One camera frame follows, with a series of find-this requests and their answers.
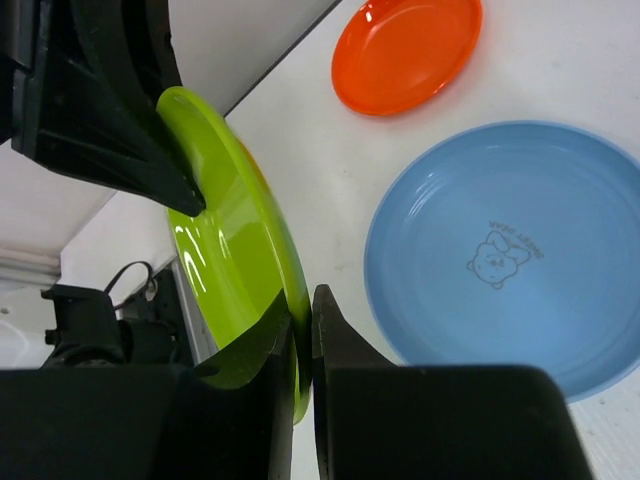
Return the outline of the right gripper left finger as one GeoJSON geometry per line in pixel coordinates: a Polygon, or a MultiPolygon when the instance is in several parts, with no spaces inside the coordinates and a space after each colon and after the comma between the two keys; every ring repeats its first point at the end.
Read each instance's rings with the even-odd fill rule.
{"type": "Polygon", "coordinates": [[[5,479],[287,479],[293,319],[278,294],[200,365],[5,370],[5,479]]]}

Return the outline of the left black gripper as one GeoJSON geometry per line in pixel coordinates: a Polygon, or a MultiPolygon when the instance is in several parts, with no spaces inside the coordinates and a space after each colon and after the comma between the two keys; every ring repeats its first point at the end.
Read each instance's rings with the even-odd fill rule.
{"type": "Polygon", "coordinates": [[[1,142],[196,216],[204,197],[156,110],[180,83],[165,1],[1,3],[1,142]]]}

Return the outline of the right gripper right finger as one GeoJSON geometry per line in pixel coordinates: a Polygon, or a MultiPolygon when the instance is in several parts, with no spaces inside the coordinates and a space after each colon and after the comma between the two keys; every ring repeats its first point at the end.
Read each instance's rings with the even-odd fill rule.
{"type": "Polygon", "coordinates": [[[589,479],[563,396],[525,366],[393,364],[312,303],[314,421],[324,479],[589,479]]]}

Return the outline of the green plastic plate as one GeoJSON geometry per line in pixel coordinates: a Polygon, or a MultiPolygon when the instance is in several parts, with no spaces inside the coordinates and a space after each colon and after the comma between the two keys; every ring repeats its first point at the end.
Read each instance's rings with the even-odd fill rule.
{"type": "Polygon", "coordinates": [[[283,293],[293,317],[297,371],[294,422],[310,399],[311,306],[286,221],[261,170],[225,119],[184,87],[156,110],[185,154],[206,206],[167,212],[176,250],[205,324],[223,349],[283,293]]]}

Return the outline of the blue plastic plate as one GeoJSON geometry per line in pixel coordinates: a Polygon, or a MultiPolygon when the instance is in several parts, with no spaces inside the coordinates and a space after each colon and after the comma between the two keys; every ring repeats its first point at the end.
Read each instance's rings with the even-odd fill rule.
{"type": "Polygon", "coordinates": [[[639,160],[557,123],[459,133],[389,188],[363,272],[408,364],[534,366],[596,395],[639,366],[639,160]]]}

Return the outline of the orange plastic plate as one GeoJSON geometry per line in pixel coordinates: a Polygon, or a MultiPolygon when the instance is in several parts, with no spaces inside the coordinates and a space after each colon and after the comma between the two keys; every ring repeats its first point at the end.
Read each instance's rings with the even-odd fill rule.
{"type": "Polygon", "coordinates": [[[367,1],[334,49],[334,91],[364,115],[411,110],[456,79],[482,25],[483,6],[476,0],[367,1]]]}

